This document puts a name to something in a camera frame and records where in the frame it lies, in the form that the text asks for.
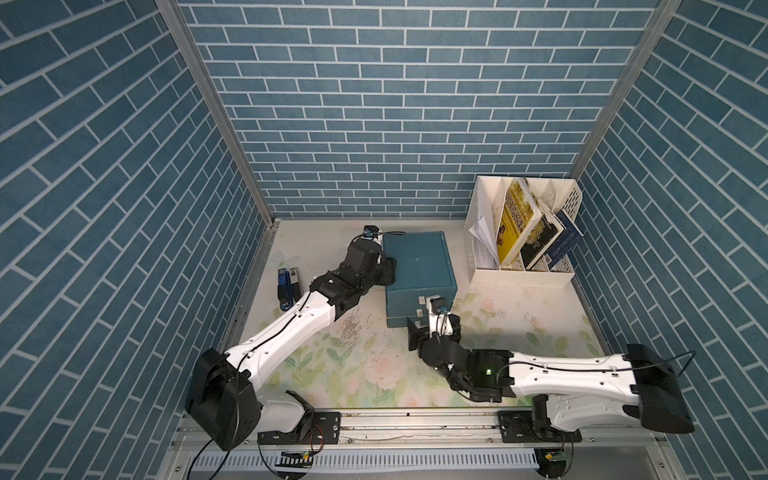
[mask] metal rail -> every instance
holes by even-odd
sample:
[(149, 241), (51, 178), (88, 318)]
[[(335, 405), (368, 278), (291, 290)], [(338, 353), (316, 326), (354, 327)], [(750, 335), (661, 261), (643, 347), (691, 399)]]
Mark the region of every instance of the metal rail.
[[(510, 445), (536, 447), (559, 443), (505, 444), (499, 430), (499, 410), (527, 410), (528, 407), (471, 407), (436, 409), (319, 409), (341, 412), (339, 444), (327, 449), (433, 449), (453, 445), (463, 448), (505, 448)], [(581, 429), (583, 445), (649, 446), (666, 442), (661, 434), (640, 426), (606, 425)], [(196, 452), (210, 439), (188, 416), (181, 419), (170, 450)], [(255, 449), (257, 435), (248, 438), (237, 450)]]
[(272, 227), (264, 229), (256, 255), (253, 256), (253, 261), (243, 283), (243, 289), (237, 298), (237, 305), (232, 312), (230, 321), (227, 323), (227, 330), (221, 338), (221, 344), (219, 345), (221, 352), (240, 343), (240, 336), (243, 335), (243, 328), (245, 327), (246, 320), (248, 320), (248, 313), (250, 313), (250, 309), (253, 306), (253, 298), (256, 296), (256, 291), (259, 288), (261, 276), (264, 273), (266, 261), (270, 256), (272, 243), (275, 241), (279, 225), (280, 220), (275, 220), (275, 224)]
[(621, 71), (619, 78), (616, 80), (611, 94), (608, 96), (608, 100), (600, 110), (598, 118), (594, 121), (592, 130), (587, 134), (584, 139), (584, 143), (581, 145), (581, 150), (574, 164), (571, 166), (571, 171), (568, 173), (569, 178), (578, 180), (581, 174), (589, 165), (592, 155), (597, 151), (600, 146), (600, 142), (603, 141), (608, 127), (616, 117), (616, 113), (619, 112), (619, 108), (624, 103), (624, 99), (629, 95), (632, 85), (640, 76), (640, 72), (645, 66), (645, 62), (650, 58), (650, 54), (653, 53), (656, 44), (661, 39), (661, 35), (672, 20), (674, 13), (680, 6), (682, 0), (659, 0), (659, 4), (648, 19), (645, 30), (637, 42), (637, 45), (630, 53), (627, 63), (624, 66), (624, 70)]
[(235, 134), (235, 129), (232, 126), (229, 115), (227, 115), (227, 111), (221, 103), (219, 94), (214, 87), (214, 81), (211, 80), (203, 58), (200, 56), (200, 51), (197, 50), (192, 32), (187, 25), (187, 21), (184, 20), (184, 14), (181, 12), (179, 4), (176, 0), (157, 0), (155, 3), (160, 10), (160, 15), (165, 20), (165, 24), (168, 26), (170, 36), (174, 38), (176, 46), (179, 48), (181, 57), (187, 63), (195, 85), (200, 90), (200, 94), (203, 95), (203, 100), (208, 106), (210, 116), (216, 122), (219, 133), (221, 133), (221, 137), (224, 139), (224, 143), (232, 155), (232, 160), (237, 166), (237, 170), (243, 176), (253, 202), (256, 204), (259, 212), (261, 212), (266, 225), (271, 227), (275, 217), (272, 215), (270, 206), (261, 193), (259, 184), (256, 182), (253, 170), (243, 150), (243, 145), (237, 139), (237, 134)]

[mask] mounting plate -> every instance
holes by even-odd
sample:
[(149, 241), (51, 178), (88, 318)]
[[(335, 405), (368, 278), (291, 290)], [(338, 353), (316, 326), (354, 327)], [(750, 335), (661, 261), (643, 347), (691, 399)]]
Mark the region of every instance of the mounting plate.
[[(314, 435), (312, 443), (316, 446), (315, 448), (319, 447), (320, 442), (325, 442), (326, 445), (336, 445), (339, 443), (340, 412), (314, 412), (312, 415), (312, 425), (317, 425), (323, 432), (320, 435), (316, 428), (312, 428), (310, 433)], [(287, 433), (261, 432), (259, 433), (259, 443), (261, 445), (309, 445), (310, 439), (307, 438), (305, 442), (297, 444)]]
[(533, 415), (530, 410), (502, 410), (498, 413), (498, 424), (504, 443), (552, 443), (581, 441), (581, 433), (561, 432), (550, 428), (546, 433), (554, 435), (551, 438), (542, 438), (533, 429)]

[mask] yellow book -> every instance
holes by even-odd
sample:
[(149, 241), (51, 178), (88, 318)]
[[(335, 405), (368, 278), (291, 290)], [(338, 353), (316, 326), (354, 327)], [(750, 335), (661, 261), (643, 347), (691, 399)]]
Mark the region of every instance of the yellow book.
[(504, 199), (496, 246), (502, 266), (511, 265), (531, 231), (541, 219), (541, 211), (523, 178), (513, 178)]

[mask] white robotic arm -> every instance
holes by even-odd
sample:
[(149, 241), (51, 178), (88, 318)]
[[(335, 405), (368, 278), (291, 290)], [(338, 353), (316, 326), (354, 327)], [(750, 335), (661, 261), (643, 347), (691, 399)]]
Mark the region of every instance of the white robotic arm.
[(409, 324), (409, 349), (476, 402), (532, 396), (540, 434), (586, 425), (632, 423), (658, 432), (693, 431), (677, 376), (647, 347), (600, 358), (545, 358), (508, 350), (466, 350), (460, 319), (440, 296), (426, 299), (429, 324)]
[(372, 286), (394, 282), (396, 264), (382, 251), (381, 234), (366, 226), (339, 268), (317, 277), (294, 307), (224, 354), (209, 349), (197, 360), (186, 410), (222, 450), (254, 430), (287, 432), (297, 442), (306, 438), (314, 411), (306, 400), (291, 391), (258, 398), (256, 392), (288, 355), (356, 306)]
[(228, 349), (227, 361), (257, 392), (272, 372), (312, 335), (336, 320), (336, 308), (320, 292), (306, 292), (293, 307), (267, 328)]

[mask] floral tablecloth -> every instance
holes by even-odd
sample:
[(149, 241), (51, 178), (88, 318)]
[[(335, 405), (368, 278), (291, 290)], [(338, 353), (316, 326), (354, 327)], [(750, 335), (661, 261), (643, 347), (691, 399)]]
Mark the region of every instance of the floral tablecloth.
[[(304, 290), (314, 276), (335, 268), (362, 221), (283, 221), (244, 327), (243, 339), (282, 314), (277, 308), (277, 269), (296, 266)], [(401, 220), (380, 228), (445, 232), (458, 293), (452, 312), (462, 319), (465, 348), (510, 349), (540, 356), (599, 356), (584, 310), (572, 286), (510, 288), (468, 284), (463, 222)], [(306, 245), (311, 245), (311, 252)], [(386, 326), (384, 288), (374, 287), (360, 304), (290, 355), (265, 389), (296, 390), (318, 408), (486, 406), (453, 392), (416, 352), (408, 351), (405, 328)], [(528, 405), (505, 399), (502, 405)]]

